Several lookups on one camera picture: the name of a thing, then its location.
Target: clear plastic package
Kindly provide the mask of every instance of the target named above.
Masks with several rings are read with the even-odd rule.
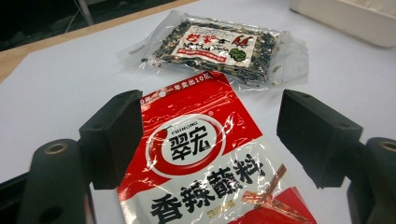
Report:
[[[219,71],[244,90],[307,76],[307,48],[289,32],[172,11],[144,41],[118,53],[128,66]]]

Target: plastic bag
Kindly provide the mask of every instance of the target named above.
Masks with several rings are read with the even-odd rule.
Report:
[[[267,90],[307,76],[307,48],[288,32],[172,11],[147,39],[118,53],[129,65],[219,71],[240,90]]]
[[[144,135],[118,188],[127,223],[316,223],[223,74],[141,103]]]

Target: white box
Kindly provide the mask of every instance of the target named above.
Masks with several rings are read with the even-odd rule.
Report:
[[[396,46],[396,0],[291,0],[290,7],[378,46]]]

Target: bolt hole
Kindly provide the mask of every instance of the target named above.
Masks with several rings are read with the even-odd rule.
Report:
[[[381,142],[379,145],[384,149],[396,152],[396,143],[394,142]]]
[[[67,149],[67,144],[58,143],[58,144],[52,145],[50,147],[47,147],[44,150],[44,152],[46,154],[57,154],[57,153],[60,153],[60,152],[64,151],[65,149]]]
[[[61,216],[62,212],[63,210],[60,206],[53,206],[44,211],[38,218],[38,221],[40,223],[51,223],[58,219]]]

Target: metal ring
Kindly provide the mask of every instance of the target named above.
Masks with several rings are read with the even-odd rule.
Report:
[[[386,150],[396,152],[396,143],[394,142],[380,142],[379,145]]]
[[[57,154],[63,152],[67,149],[66,143],[56,143],[44,149],[44,152],[49,155]]]

